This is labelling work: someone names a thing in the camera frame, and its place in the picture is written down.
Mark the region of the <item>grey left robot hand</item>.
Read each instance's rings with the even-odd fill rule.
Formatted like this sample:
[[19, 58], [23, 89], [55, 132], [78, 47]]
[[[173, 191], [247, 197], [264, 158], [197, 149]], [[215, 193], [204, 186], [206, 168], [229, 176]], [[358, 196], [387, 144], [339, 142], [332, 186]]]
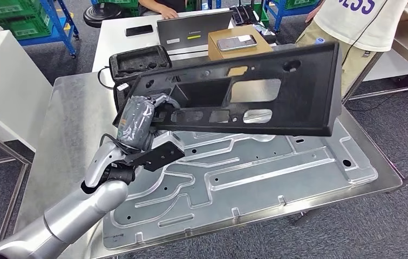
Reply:
[[164, 103], [180, 108], [176, 100], [164, 93], [130, 97], [120, 115], [116, 139], [129, 148], [149, 150], [159, 135], [150, 129], [155, 109]]

